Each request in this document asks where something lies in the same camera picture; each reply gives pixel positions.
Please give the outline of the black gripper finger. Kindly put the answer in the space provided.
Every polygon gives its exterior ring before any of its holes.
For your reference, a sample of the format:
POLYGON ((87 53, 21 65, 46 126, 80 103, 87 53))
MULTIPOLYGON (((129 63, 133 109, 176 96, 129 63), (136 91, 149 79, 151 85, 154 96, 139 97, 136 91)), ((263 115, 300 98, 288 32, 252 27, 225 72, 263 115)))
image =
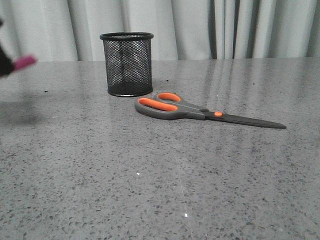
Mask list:
POLYGON ((2 44, 0 45, 0 76, 8 76, 15 70, 12 60, 8 57, 2 44))

